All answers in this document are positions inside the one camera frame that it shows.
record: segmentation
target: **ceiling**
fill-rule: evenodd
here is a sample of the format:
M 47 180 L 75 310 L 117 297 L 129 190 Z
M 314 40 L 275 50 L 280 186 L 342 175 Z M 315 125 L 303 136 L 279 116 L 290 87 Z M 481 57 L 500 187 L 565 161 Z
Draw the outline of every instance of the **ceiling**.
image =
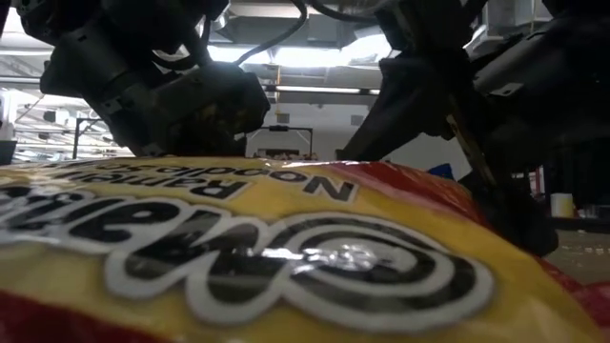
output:
M 335 9 L 356 12 L 377 6 L 380 0 L 325 3 Z M 215 25 L 217 30 L 210 40 L 214 46 L 211 55 L 229 59 L 228 61 L 234 60 L 238 52 L 248 50 L 286 30 L 297 16 L 298 11 L 287 0 L 234 1 L 221 18 L 222 21 Z M 479 18 L 478 24 L 484 30 L 469 47 L 470 52 L 476 53 L 477 49 L 484 47 L 488 49 L 488 45 L 496 44 L 502 35 L 520 30 L 523 24 L 532 20 L 539 22 L 549 19 L 550 15 L 540 0 L 491 0 Z M 0 39 L 0 76 L 39 77 L 51 53 L 51 46 L 30 38 L 23 32 L 19 17 L 12 10 Z M 391 55 L 392 51 L 380 35 L 378 27 L 338 22 L 310 10 L 303 28 L 278 47 L 247 61 L 242 68 L 254 72 L 263 84 L 276 83 L 279 73 L 282 85 L 378 89 L 381 75 L 377 61 Z M 280 67 L 270 68 L 259 63 L 261 61 L 276 63 Z M 96 118 L 81 99 L 53 95 L 43 97 L 35 85 L 0 81 L 0 87 L 4 87 L 3 91 L 10 90 L 20 103 L 15 106 L 20 119 L 14 127 L 20 151 L 16 156 L 23 160 L 71 157 L 76 118 Z M 281 93 L 278 99 L 273 100 L 295 104 L 370 106 L 375 97 L 294 92 Z M 45 111 L 58 113 L 53 122 L 45 120 Z M 81 137 L 81 157 L 129 154 L 127 150 L 113 144 L 110 140 L 112 137 L 105 133 L 107 127 L 103 123 L 95 123 L 94 128 L 94 133 Z

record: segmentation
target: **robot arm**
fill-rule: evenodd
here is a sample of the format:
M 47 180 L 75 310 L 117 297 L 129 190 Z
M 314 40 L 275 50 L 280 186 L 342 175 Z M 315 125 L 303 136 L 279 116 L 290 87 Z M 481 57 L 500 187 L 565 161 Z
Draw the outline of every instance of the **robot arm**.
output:
M 557 235 L 512 173 L 542 165 L 562 145 L 610 134 L 610 120 L 596 110 L 610 93 L 603 48 L 610 46 L 610 9 L 553 2 L 560 13 L 541 30 L 470 60 L 462 48 L 467 9 L 484 2 L 460 12 L 457 1 L 403 0 L 376 13 L 402 54 L 380 62 L 379 98 L 342 157 L 378 160 L 422 132 L 456 136 L 473 167 L 461 182 L 488 220 L 509 241 L 544 255 Z
M 207 55 L 210 21 L 227 7 L 223 0 L 17 2 L 26 33 L 55 46 L 41 91 L 83 97 L 136 155 L 243 155 L 245 140 L 234 135 L 262 125 L 270 105 L 256 76 Z M 182 44 L 190 56 L 179 61 L 153 52 L 174 54 Z M 198 68 L 162 72 L 155 63 Z

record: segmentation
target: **white container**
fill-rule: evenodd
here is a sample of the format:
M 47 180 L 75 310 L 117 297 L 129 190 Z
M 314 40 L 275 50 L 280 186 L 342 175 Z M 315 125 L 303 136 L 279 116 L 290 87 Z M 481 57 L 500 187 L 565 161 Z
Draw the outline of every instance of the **white container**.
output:
M 558 218 L 573 218 L 574 198 L 572 197 L 572 194 L 551 194 L 551 215 Z

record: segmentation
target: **crinkled plastic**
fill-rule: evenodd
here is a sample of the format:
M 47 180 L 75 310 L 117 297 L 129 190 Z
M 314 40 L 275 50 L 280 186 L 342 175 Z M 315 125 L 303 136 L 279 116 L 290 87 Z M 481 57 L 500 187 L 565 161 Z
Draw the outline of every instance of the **crinkled plastic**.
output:
M 606 304 L 391 164 L 0 170 L 0 342 L 600 342 Z

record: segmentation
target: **metal frame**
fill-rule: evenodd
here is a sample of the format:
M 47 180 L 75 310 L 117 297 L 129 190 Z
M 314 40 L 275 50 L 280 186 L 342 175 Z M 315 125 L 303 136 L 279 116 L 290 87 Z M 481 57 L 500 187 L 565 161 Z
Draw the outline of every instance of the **metal frame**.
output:
M 285 129 L 285 131 L 274 130 L 274 128 L 282 128 L 282 129 Z M 312 129 L 312 128 L 291 128 L 288 126 L 275 125 L 275 126 L 261 127 L 260 130 L 269 130 L 270 132 L 307 131 L 309 133 L 309 155 L 311 156 L 314 153 L 314 129 Z
M 87 130 L 93 126 L 93 124 L 99 122 L 101 119 L 91 119 L 91 118 L 76 118 L 76 128 L 74 130 L 74 146 L 72 148 L 72 159 L 76 159 L 78 157 L 78 141 L 80 140 L 80 136 L 83 135 Z M 80 130 L 80 124 L 82 122 L 91 122 L 84 130 Z

